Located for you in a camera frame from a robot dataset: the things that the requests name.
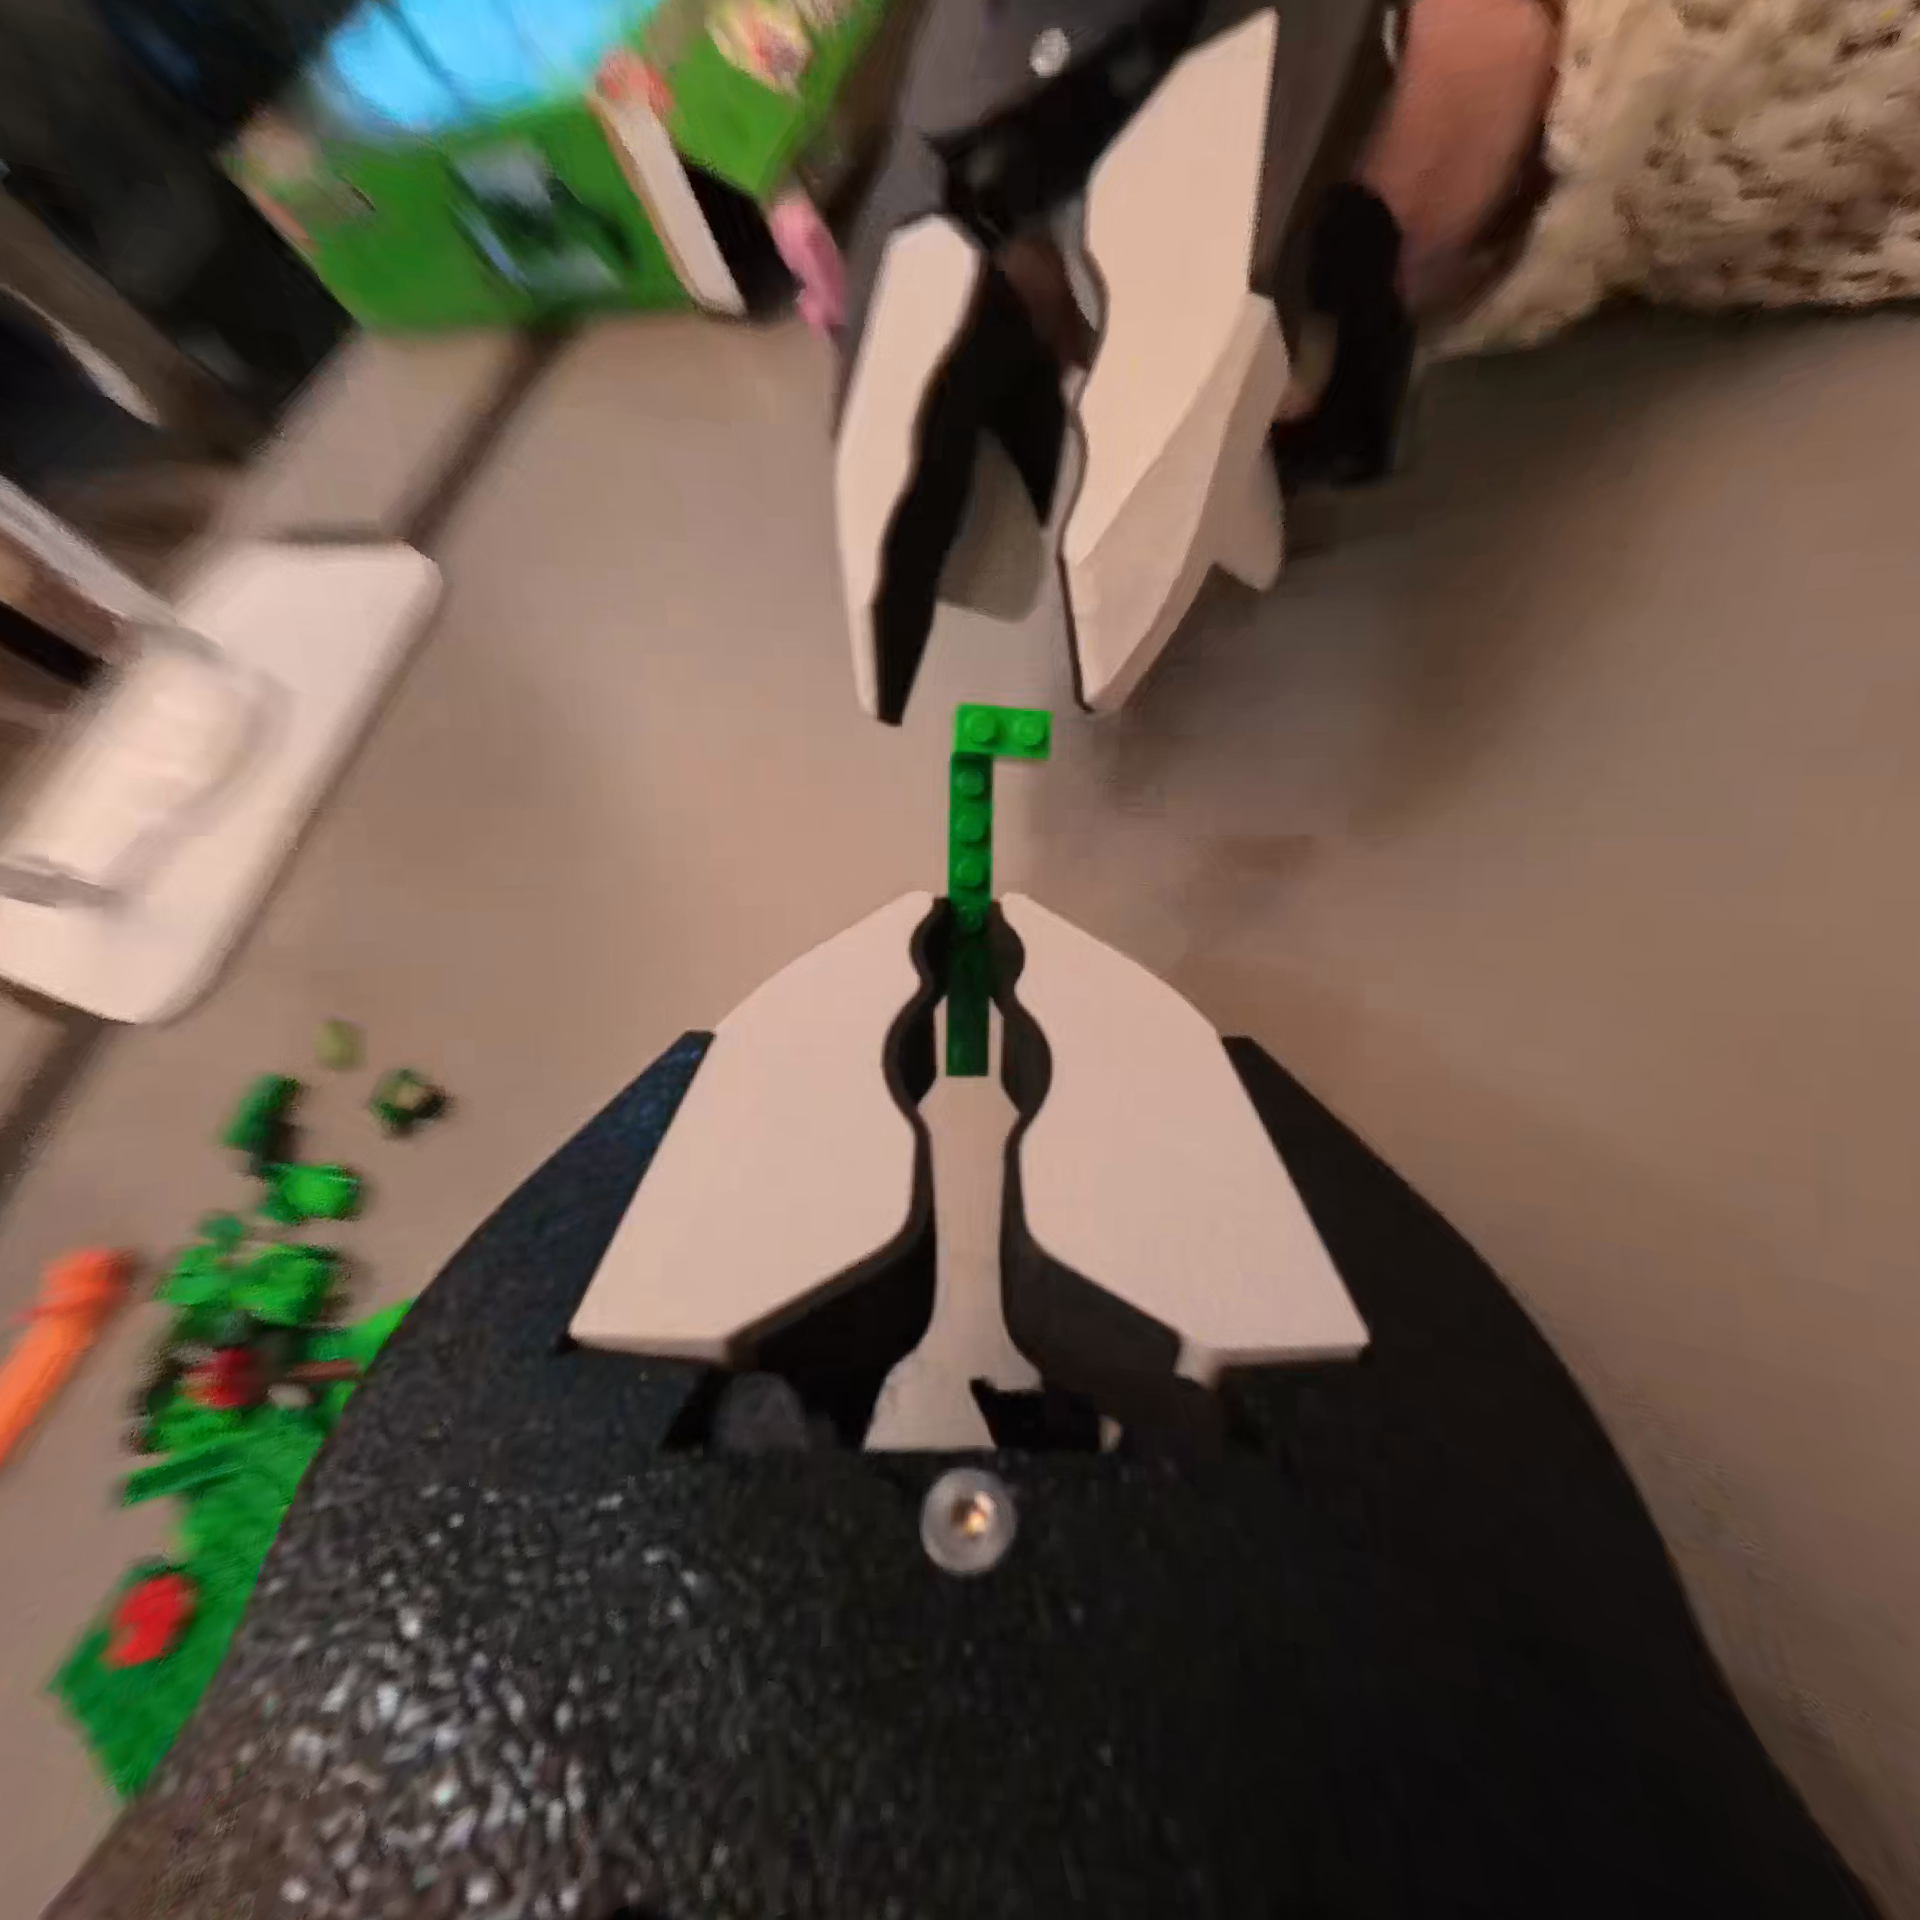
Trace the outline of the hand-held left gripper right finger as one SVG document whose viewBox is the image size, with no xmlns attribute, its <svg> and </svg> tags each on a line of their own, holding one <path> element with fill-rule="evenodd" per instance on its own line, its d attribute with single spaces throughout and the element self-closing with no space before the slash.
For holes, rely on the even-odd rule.
<svg viewBox="0 0 1920 1920">
<path fill-rule="evenodd" d="M 1033 895 L 997 933 L 1019 1351 L 1064 1386 L 1355 1359 L 1370 1328 L 1214 1023 Z"/>
</svg>

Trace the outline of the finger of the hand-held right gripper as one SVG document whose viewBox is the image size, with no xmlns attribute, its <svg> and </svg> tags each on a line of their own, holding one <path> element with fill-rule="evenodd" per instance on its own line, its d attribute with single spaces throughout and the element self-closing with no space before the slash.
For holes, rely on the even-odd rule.
<svg viewBox="0 0 1920 1920">
<path fill-rule="evenodd" d="M 837 555 L 856 696 L 897 726 L 973 486 L 988 408 L 989 261 L 957 223 L 897 228 L 870 285 L 832 442 Z"/>
<path fill-rule="evenodd" d="M 1254 287 L 1277 45 L 1261 7 L 1180 54 L 1089 181 L 1081 252 L 1101 314 L 1059 540 L 1089 714 L 1130 701 L 1210 574 L 1265 591 L 1284 565 L 1268 430 L 1290 354 Z"/>
</svg>

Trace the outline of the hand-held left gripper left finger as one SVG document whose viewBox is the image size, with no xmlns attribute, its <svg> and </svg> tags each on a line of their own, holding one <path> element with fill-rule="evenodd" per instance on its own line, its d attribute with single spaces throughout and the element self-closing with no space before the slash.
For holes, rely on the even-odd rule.
<svg viewBox="0 0 1920 1920">
<path fill-rule="evenodd" d="M 713 1028 L 572 1341 L 716 1370 L 893 1370 L 921 1344 L 948 934 L 947 901 L 907 891 Z"/>
</svg>

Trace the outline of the bright green lego plate assembly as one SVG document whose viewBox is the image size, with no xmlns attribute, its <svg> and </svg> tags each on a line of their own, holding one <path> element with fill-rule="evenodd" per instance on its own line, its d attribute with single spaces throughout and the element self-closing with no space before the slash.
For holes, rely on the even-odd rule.
<svg viewBox="0 0 1920 1920">
<path fill-rule="evenodd" d="M 954 715 L 947 826 L 948 1077 L 982 1077 L 989 1068 L 994 771 L 1002 760 L 1045 760 L 1049 743 L 1049 709 L 961 703 Z"/>
</svg>

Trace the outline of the pile of lego pieces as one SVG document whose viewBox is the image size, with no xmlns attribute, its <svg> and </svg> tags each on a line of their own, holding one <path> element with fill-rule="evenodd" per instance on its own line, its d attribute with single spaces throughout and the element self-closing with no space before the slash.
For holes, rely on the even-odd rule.
<svg viewBox="0 0 1920 1920">
<path fill-rule="evenodd" d="M 203 1214 L 160 1271 L 160 1310 L 128 1404 L 125 1508 L 170 1514 L 163 1550 L 109 1589 L 50 1693 L 120 1803 L 203 1701 L 269 1548 L 406 1303 L 350 1319 L 348 1253 L 368 1183 L 301 1146 L 305 1084 L 249 1078 L 220 1131 L 248 1200 Z"/>
</svg>

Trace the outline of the person's right forearm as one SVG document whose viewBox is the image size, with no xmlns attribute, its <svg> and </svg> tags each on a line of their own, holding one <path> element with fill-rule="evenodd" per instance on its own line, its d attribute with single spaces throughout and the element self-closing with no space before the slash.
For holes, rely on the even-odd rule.
<svg viewBox="0 0 1920 1920">
<path fill-rule="evenodd" d="M 1435 359 L 1608 303 L 1858 311 L 1917 296 L 1915 2 L 1571 2 L 1517 252 Z"/>
</svg>

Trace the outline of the green lego set box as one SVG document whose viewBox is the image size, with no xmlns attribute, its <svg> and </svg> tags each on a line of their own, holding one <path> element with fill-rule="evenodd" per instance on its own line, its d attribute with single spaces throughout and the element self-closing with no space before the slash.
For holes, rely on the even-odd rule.
<svg viewBox="0 0 1920 1920">
<path fill-rule="evenodd" d="M 221 163 L 371 332 L 787 308 L 898 4 L 355 4 Z"/>
</svg>

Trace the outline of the person's right hand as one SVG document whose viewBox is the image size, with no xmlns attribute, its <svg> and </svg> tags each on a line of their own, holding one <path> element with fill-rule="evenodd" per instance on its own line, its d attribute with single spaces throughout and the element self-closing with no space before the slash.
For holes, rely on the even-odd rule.
<svg viewBox="0 0 1920 1920">
<path fill-rule="evenodd" d="M 1400 228 L 1400 294 L 1418 322 L 1458 314 L 1486 275 L 1486 234 L 1538 151 L 1558 36 L 1556 4 L 1406 4 L 1358 181 Z"/>
</svg>

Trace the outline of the white book stand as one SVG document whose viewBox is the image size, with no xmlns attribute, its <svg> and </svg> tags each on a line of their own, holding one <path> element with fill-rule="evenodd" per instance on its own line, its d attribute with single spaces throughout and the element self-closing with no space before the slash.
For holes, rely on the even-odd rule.
<svg viewBox="0 0 1920 1920">
<path fill-rule="evenodd" d="M 245 540 L 165 597 L 62 523 L 27 550 L 113 630 L 85 686 L 4 686 L 4 992 L 165 1023 L 252 931 L 441 571 L 393 540 Z"/>
</svg>

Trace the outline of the orange brick separator tool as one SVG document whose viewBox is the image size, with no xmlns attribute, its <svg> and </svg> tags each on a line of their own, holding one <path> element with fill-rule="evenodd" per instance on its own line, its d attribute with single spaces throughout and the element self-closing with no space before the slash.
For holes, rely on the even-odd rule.
<svg viewBox="0 0 1920 1920">
<path fill-rule="evenodd" d="M 33 1438 L 49 1405 L 125 1303 L 138 1271 L 128 1247 L 94 1245 L 50 1261 L 3 1364 L 3 1462 Z"/>
</svg>

